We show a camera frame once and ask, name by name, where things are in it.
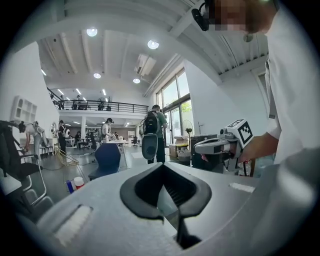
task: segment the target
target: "stand fan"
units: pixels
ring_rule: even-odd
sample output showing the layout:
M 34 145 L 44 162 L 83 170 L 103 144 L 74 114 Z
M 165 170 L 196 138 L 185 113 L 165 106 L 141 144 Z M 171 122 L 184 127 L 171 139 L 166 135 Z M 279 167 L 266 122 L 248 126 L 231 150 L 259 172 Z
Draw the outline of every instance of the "stand fan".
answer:
M 188 134 L 188 142 L 189 142 L 189 149 L 191 150 L 191 141 L 190 141 L 190 134 L 193 135 L 193 131 L 194 131 L 194 127 L 192 125 L 192 123 L 189 120 L 184 120 L 182 122 L 182 130 L 186 131 L 186 133 Z

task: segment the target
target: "blue chair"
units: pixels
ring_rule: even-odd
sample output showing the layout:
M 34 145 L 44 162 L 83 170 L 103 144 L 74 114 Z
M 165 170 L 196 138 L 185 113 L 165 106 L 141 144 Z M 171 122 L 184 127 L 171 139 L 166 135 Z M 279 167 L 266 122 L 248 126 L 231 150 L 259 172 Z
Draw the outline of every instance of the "blue chair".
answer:
M 102 176 L 117 173 L 121 154 L 117 144 L 103 143 L 94 153 L 98 168 L 88 175 L 90 181 Z

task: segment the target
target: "black rubber cover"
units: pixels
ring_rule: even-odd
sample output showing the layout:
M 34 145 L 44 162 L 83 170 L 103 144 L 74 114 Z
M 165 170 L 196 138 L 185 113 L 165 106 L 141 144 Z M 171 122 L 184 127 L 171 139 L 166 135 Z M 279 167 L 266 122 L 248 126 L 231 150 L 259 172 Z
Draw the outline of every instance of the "black rubber cover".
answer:
M 158 163 L 127 179 L 120 188 L 120 198 L 136 216 L 163 220 L 157 209 L 162 186 L 179 209 L 181 219 L 200 214 L 212 195 L 210 186 L 203 180 L 167 163 Z

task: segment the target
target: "white wall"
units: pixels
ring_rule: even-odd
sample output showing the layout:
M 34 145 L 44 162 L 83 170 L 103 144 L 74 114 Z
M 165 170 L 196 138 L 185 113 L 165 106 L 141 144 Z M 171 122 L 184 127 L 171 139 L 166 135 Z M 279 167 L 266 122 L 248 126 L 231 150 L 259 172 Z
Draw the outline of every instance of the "white wall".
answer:
M 14 98 L 18 95 L 37 105 L 35 120 L 51 138 L 50 125 L 55 122 L 58 126 L 59 113 L 47 91 L 36 42 L 16 53 L 10 52 L 3 62 L 0 73 L 0 120 L 10 121 Z
M 262 93 L 251 72 L 226 79 L 217 86 L 191 62 L 184 61 L 189 85 L 195 134 L 216 134 L 234 120 L 247 119 L 253 135 L 265 133 L 267 112 Z

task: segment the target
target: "white shelf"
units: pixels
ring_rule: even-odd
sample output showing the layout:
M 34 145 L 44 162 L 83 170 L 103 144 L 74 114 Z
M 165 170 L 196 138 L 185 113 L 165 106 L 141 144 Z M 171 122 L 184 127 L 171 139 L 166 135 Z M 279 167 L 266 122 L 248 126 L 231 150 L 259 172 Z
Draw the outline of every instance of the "white shelf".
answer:
M 37 106 L 32 102 L 16 96 L 11 111 L 11 121 L 24 121 L 26 124 L 36 120 Z

